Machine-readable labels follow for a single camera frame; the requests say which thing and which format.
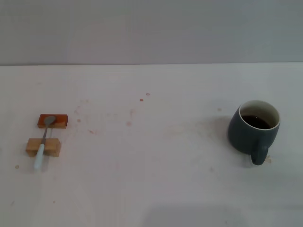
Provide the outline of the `dark orange wooden block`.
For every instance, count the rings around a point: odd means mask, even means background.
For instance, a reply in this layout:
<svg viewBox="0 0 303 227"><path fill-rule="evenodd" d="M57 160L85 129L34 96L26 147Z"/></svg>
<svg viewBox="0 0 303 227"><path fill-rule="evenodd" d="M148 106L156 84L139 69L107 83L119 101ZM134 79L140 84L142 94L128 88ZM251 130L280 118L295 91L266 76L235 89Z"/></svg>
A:
<svg viewBox="0 0 303 227"><path fill-rule="evenodd" d="M55 121L51 123L48 128L53 128L53 129L66 129L67 124L68 124L68 115L67 114L41 114L37 126L38 128L45 128L46 124L44 120L47 117L53 116L55 117Z"/></svg>

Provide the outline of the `grey ceramic cup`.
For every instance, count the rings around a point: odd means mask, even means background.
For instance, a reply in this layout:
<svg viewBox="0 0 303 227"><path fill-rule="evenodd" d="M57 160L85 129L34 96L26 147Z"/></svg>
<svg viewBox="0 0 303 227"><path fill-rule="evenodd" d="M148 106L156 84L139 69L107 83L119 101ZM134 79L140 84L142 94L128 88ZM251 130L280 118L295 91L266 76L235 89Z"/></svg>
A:
<svg viewBox="0 0 303 227"><path fill-rule="evenodd" d="M242 119L245 115L260 117L271 128L263 130L251 127ZM264 163L279 126L280 115L273 105L259 100L247 101L233 115L228 127L228 139L236 150L249 155L252 163L259 166Z"/></svg>

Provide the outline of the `spoon with white handle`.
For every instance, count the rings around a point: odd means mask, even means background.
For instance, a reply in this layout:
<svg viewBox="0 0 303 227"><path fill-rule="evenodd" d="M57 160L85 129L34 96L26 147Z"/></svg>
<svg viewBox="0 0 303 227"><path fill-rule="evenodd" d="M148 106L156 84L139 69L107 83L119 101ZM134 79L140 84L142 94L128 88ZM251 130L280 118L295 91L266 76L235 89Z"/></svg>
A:
<svg viewBox="0 0 303 227"><path fill-rule="evenodd" d="M55 122L55 120L56 120L56 117L53 116L53 115L48 116L44 119L45 131L44 131L39 149L38 149L37 154L36 154L36 158L35 158L35 162L34 162L34 169L35 170L38 170L41 167L41 164L42 164L42 161L43 161L43 153L44 153L44 149L45 149L45 141L46 141L47 130L48 130L48 127L52 123Z"/></svg>

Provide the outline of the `light wooden notched block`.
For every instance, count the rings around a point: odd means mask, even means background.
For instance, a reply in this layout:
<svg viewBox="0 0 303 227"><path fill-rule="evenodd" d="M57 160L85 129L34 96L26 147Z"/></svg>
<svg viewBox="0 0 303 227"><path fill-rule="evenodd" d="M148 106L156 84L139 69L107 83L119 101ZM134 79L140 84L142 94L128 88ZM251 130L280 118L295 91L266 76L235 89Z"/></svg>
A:
<svg viewBox="0 0 303 227"><path fill-rule="evenodd" d="M26 153L29 157L35 157L42 139L30 138L27 142ZM58 138L49 138L45 141L43 155L51 157L59 157L61 151L61 143Z"/></svg>

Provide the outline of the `dark coffee liquid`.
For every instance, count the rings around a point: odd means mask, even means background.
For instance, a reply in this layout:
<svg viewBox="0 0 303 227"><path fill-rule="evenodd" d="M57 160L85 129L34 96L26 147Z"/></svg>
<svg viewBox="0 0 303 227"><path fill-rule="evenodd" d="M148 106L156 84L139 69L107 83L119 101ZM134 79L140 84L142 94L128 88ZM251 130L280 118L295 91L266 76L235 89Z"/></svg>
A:
<svg viewBox="0 0 303 227"><path fill-rule="evenodd" d="M271 126L260 117L257 117L255 115L245 115L242 116L242 119L251 127L257 128L257 129L263 129L267 130L270 129Z"/></svg>

